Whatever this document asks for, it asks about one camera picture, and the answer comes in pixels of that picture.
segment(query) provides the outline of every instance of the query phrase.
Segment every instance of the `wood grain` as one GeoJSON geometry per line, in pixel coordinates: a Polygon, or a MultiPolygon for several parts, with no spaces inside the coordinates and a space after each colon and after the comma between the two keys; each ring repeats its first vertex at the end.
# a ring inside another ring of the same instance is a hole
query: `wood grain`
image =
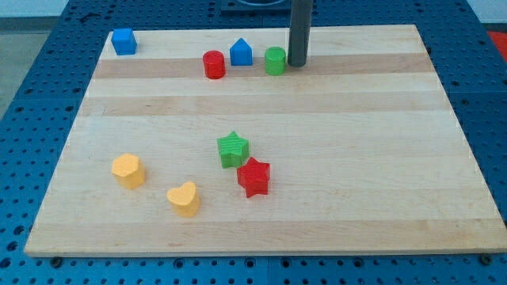
{"type": "Polygon", "coordinates": [[[412,25],[313,28],[309,63],[267,76],[260,59],[203,78],[205,49],[245,37],[260,56],[287,29],[136,32],[107,41],[25,251],[36,257],[495,253],[507,229],[412,25]],[[270,162],[245,197],[218,137],[270,162]],[[112,160],[141,157],[146,183],[112,160]],[[165,195],[194,181],[201,206],[165,195]]]}

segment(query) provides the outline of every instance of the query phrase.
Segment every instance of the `yellow block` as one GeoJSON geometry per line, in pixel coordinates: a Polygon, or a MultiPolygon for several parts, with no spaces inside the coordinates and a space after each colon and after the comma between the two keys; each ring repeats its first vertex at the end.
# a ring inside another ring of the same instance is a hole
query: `yellow block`
{"type": "Polygon", "coordinates": [[[121,186],[133,190],[145,180],[141,160],[134,154],[123,154],[112,162],[112,174],[121,186]]]}
{"type": "Polygon", "coordinates": [[[192,181],[185,182],[180,188],[170,189],[166,196],[177,215],[186,218],[196,215],[200,199],[197,187],[192,181]]]}

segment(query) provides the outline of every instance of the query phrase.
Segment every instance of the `black pole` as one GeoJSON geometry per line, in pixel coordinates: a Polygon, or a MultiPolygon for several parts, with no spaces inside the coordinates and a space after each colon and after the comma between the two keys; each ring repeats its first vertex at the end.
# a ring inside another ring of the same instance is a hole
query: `black pole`
{"type": "Polygon", "coordinates": [[[307,63],[312,7],[313,0],[292,0],[287,59],[292,67],[307,63]]]}

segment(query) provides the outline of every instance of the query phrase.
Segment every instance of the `blue cube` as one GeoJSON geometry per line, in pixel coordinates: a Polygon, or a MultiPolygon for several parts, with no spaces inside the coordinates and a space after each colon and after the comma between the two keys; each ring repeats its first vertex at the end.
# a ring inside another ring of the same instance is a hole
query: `blue cube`
{"type": "Polygon", "coordinates": [[[131,28],[115,28],[112,31],[112,45],[117,55],[134,55],[137,48],[131,28]]]}
{"type": "Polygon", "coordinates": [[[252,48],[242,38],[229,49],[229,53],[233,66],[251,66],[253,64],[252,48]]]}

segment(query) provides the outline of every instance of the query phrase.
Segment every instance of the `yellow heart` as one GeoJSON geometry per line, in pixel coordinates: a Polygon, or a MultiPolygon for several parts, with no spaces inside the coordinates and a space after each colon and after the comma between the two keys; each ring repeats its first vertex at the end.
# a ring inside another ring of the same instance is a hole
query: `yellow heart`
{"type": "Polygon", "coordinates": [[[185,182],[179,188],[170,189],[166,197],[171,203],[173,211],[181,217],[193,217],[200,206],[197,186],[192,181],[185,182]]]}

